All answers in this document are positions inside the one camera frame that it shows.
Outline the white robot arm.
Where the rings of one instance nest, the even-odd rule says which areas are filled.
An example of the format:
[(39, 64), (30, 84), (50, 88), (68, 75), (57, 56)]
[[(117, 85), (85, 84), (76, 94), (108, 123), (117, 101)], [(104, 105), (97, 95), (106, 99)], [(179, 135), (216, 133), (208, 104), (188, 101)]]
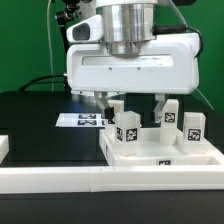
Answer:
[(200, 33), (185, 20), (158, 26), (158, 5), (176, 7), (173, 0), (95, 0), (95, 15), (67, 29), (68, 84), (93, 96), (109, 121), (109, 96), (189, 94), (199, 85)]

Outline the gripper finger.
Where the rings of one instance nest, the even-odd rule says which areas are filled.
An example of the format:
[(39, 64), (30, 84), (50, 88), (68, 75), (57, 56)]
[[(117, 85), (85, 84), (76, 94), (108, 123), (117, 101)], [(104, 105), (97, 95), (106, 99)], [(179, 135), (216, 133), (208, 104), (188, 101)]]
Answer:
[(98, 106), (102, 111), (102, 115), (104, 119), (108, 121), (112, 121), (114, 118), (114, 108), (111, 107), (107, 100), (107, 93), (106, 92), (95, 92), (94, 98)]
[(166, 101), (166, 97), (164, 94), (156, 94), (155, 95), (156, 106), (154, 108), (154, 120), (156, 123), (161, 122), (162, 117), (162, 109)]

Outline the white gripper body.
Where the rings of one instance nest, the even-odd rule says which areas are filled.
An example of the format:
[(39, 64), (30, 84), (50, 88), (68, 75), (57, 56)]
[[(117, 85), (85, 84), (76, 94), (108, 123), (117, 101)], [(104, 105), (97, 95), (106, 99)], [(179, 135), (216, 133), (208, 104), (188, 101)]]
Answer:
[(75, 91), (189, 94), (199, 85), (195, 33), (159, 35), (135, 56), (112, 56), (103, 44), (78, 44), (67, 54)]

